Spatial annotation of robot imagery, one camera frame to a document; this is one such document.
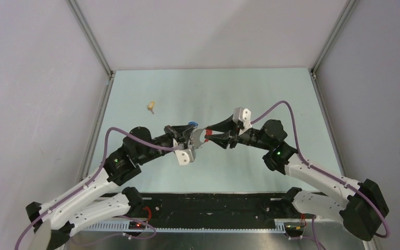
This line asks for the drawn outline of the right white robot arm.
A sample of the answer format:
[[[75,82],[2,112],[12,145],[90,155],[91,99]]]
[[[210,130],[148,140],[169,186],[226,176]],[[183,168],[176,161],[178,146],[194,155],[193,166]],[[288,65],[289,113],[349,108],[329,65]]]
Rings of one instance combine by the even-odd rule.
[[[254,129],[229,117],[207,129],[213,134],[205,138],[224,149],[243,144],[267,150],[262,159],[269,170],[301,180],[322,192],[313,195],[291,188],[281,204],[287,217],[300,213],[320,215],[342,224],[362,241],[379,235],[378,229],[389,213],[379,185],[370,179],[360,182],[337,177],[311,164],[298,149],[285,142],[288,134],[281,121],[270,119],[260,129]]]

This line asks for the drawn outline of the steel key holder red handle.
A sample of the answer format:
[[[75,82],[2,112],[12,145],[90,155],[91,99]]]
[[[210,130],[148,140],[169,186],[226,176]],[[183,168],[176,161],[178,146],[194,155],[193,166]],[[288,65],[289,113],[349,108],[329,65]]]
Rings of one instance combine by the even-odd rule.
[[[190,143],[195,150],[200,149],[206,141],[206,128],[195,128],[190,136]]]

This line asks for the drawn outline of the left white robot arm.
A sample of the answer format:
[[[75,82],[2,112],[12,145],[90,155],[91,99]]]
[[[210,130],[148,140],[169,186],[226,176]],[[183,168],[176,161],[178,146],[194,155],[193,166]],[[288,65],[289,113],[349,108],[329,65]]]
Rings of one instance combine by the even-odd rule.
[[[146,127],[136,127],[130,132],[111,127],[105,135],[116,131],[124,135],[122,145],[107,153],[104,148],[100,166],[88,177],[50,202],[32,202],[26,206],[33,231],[44,237],[33,242],[33,249],[58,249],[86,227],[112,217],[129,215],[137,217],[144,210],[142,195],[134,187],[125,187],[112,198],[95,200],[114,191],[141,173],[141,166],[169,153],[176,155],[180,165],[195,159],[192,134],[197,124],[165,126],[164,134],[152,137]]]

